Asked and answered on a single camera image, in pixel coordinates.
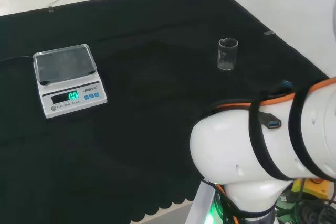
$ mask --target black strap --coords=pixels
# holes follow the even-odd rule
[[[307,94],[309,92],[310,87],[306,87],[304,89],[299,90],[295,93],[292,107],[289,113],[288,119],[288,131],[290,141],[292,143],[293,149],[302,162],[302,164],[313,174],[318,176],[319,178],[335,181],[335,178],[330,177],[324,171],[322,171],[310,157],[306,146],[304,145],[302,131],[301,131],[301,115],[303,110],[303,105],[305,104],[305,100]]]
[[[278,180],[294,180],[283,174],[273,162],[265,143],[263,130],[259,121],[260,103],[265,95],[259,96],[251,103],[248,115],[248,132],[251,145],[262,168],[273,178]]]
[[[246,212],[246,211],[241,211],[241,210],[236,210],[231,207],[225,207],[227,204],[225,201],[220,199],[220,203],[222,204],[223,208],[225,208],[225,211],[227,211],[230,215],[236,216],[239,219],[246,219],[246,218],[258,218],[265,216],[266,214],[270,213],[271,211],[274,210],[276,203],[269,209],[263,212]]]

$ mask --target yellow component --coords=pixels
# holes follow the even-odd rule
[[[294,184],[292,186],[292,192],[298,193],[301,188],[302,179],[297,179],[294,181]],[[305,187],[303,188],[304,193],[309,193],[312,195],[315,195],[319,199],[328,199],[328,192],[329,192],[329,186],[330,182],[324,180],[323,182],[316,184],[311,179],[307,178],[305,182]]]

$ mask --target clear glass cup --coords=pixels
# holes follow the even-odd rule
[[[236,39],[220,39],[218,43],[218,68],[222,70],[234,69],[237,61],[237,53],[238,41]]]

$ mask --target metal bracket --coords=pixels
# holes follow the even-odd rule
[[[264,32],[264,34],[265,35],[271,35],[271,34],[275,34],[275,32],[273,32],[273,31],[266,31],[266,32]]]

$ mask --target white wall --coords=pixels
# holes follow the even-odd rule
[[[330,77],[336,76],[335,0],[236,0]]]

